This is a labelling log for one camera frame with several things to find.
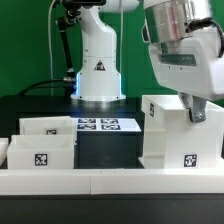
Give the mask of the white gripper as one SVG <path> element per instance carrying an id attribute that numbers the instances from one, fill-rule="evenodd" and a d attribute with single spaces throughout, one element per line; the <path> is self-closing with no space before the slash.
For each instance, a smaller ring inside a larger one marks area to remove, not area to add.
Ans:
<path id="1" fill-rule="evenodd" d="M 220 37 L 215 28 L 197 30 L 180 41 L 177 54 L 164 55 L 149 45 L 158 83 L 179 93 L 192 123 L 206 120 L 206 100 L 224 98 L 224 55 L 219 58 Z"/>

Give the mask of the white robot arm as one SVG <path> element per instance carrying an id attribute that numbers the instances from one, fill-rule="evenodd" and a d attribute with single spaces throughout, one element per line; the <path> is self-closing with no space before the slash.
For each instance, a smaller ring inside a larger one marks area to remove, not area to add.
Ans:
<path id="1" fill-rule="evenodd" d="M 206 119 L 207 101 L 224 98 L 224 32 L 212 18 L 209 0 L 90 0 L 81 3 L 83 65 L 77 92 L 88 103 L 123 100 L 116 69 L 115 31 L 101 12 L 123 13 L 142 5 L 142 38 L 158 83 L 178 92 L 190 119 Z"/>

